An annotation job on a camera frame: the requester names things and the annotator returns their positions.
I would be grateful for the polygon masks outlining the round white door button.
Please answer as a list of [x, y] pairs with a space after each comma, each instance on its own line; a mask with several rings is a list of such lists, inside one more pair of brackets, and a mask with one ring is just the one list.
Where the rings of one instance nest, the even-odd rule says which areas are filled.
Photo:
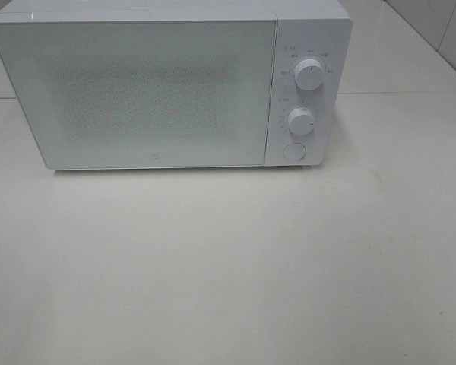
[[286, 160], [299, 162], [306, 156], [306, 147], [300, 143], [292, 143], [283, 149], [283, 156]]

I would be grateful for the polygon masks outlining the white timer knob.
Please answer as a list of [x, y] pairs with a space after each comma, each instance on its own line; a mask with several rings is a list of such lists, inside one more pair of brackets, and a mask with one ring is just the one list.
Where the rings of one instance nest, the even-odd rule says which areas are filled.
[[287, 122], [292, 135], [304, 136], [314, 129], [315, 117], [310, 109], [296, 108], [289, 113]]

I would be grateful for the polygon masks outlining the white microwave door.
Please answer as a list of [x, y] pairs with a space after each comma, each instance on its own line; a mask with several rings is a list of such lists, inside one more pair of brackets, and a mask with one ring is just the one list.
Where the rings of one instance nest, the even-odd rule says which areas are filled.
[[264, 163], [274, 21], [0, 24], [53, 170]]

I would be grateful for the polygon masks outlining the upper white power knob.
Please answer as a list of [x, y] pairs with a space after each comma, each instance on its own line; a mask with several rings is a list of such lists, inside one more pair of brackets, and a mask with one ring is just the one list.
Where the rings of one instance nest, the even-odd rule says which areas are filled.
[[313, 91], [322, 86], [325, 79], [325, 64], [314, 56], [298, 61], [293, 69], [294, 81], [300, 90]]

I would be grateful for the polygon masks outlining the white microwave oven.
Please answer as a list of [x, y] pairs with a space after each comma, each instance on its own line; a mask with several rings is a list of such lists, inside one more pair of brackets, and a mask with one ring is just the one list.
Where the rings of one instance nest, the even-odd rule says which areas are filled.
[[[337, 1], [12, 1], [0, 10], [0, 24], [243, 21], [276, 24], [264, 163], [218, 167], [320, 164], [353, 26], [347, 11]], [[325, 64], [324, 82], [313, 91], [300, 90], [293, 74], [296, 63], [308, 56]], [[290, 133], [287, 117], [296, 108], [310, 109], [314, 114], [315, 126], [307, 135]], [[306, 147], [303, 160], [292, 162], [284, 158], [283, 149], [292, 143]]]

